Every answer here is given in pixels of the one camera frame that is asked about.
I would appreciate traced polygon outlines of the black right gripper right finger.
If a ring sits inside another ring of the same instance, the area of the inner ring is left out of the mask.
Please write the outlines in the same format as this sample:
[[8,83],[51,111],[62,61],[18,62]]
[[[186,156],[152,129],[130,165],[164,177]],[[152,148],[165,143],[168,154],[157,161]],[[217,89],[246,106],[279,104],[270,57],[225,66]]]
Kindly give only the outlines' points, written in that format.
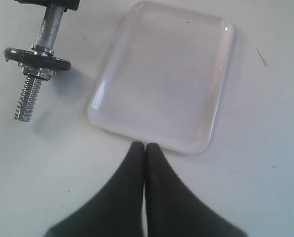
[[150,237],[247,236],[192,193],[157,143],[146,147],[145,199]]

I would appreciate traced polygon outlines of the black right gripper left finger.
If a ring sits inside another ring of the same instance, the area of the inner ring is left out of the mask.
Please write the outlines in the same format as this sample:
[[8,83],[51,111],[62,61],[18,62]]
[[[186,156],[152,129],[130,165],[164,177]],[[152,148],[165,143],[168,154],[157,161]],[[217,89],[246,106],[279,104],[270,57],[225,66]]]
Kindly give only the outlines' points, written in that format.
[[84,206],[47,237],[142,237],[145,146],[133,142],[117,171]]

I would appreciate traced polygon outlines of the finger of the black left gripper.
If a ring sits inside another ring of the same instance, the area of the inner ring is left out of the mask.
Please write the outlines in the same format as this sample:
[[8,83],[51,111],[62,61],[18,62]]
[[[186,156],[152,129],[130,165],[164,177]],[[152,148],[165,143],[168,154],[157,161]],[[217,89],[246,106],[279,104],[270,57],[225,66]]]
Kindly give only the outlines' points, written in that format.
[[34,4],[48,7],[51,4],[63,7],[65,10],[77,11],[79,0],[16,0],[21,4]]

